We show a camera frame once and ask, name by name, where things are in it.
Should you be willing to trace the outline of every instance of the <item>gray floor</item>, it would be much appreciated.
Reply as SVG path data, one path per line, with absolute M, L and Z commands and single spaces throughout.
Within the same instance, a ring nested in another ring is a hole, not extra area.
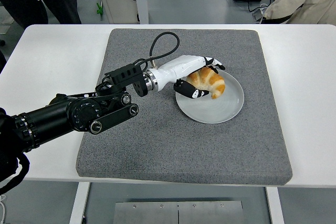
M 78 12 L 83 24 L 107 24 L 105 15 L 96 13 L 100 0 L 78 0 Z M 250 8 L 260 3 L 251 4 Z M 151 24 L 253 24 L 246 3 L 233 0 L 149 0 Z M 58 24 L 51 12 L 49 23 Z M 7 16 L 0 7 L 0 21 Z M 24 32 L 15 22 L 0 39 L 8 59 Z M 10 191 L 4 200 L 5 223 L 67 223 L 76 193 L 77 183 L 23 182 Z M 281 188 L 280 200 L 286 224 L 336 223 L 336 190 Z M 262 189 L 231 188 L 200 185 L 127 185 L 93 184 L 86 214 L 88 223 L 111 223 L 117 201 L 135 200 L 242 200 L 247 214 L 246 223 L 269 223 L 265 193 Z

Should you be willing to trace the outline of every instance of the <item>white robotic hand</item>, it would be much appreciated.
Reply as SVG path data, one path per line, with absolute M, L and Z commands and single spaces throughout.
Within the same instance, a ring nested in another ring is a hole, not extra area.
M 215 67 L 225 69 L 222 63 L 214 58 L 182 55 L 167 62 L 158 69 L 148 69 L 144 72 L 144 75 L 151 81 L 151 90 L 154 92 L 162 90 L 167 83 L 174 83 L 174 90 L 176 92 L 189 98 L 198 98 L 209 94 L 209 92 L 206 90 L 198 90 L 190 83 L 181 79 L 206 66 L 211 67 L 216 72 Z

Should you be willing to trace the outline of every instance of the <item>green object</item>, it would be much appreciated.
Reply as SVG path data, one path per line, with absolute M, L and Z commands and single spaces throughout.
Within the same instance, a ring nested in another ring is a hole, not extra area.
M 99 5 L 98 3 L 97 3 L 97 6 L 98 6 L 97 13 L 100 14 L 100 16 L 102 16 L 103 15 L 103 6 Z

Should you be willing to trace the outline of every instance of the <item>metal panel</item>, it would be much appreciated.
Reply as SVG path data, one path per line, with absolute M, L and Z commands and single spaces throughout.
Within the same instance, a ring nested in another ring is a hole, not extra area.
M 176 202 L 118 202 L 113 224 L 177 224 Z
M 243 224 L 241 201 L 118 202 L 114 224 Z
M 243 224 L 241 201 L 195 201 L 179 203 L 179 224 Z

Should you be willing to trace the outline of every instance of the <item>croissant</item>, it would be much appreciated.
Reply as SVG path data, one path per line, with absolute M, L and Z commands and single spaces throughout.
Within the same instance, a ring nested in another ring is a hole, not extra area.
M 220 97 L 225 90 L 224 78 L 208 67 L 189 74 L 186 81 L 197 89 L 209 91 L 212 99 Z

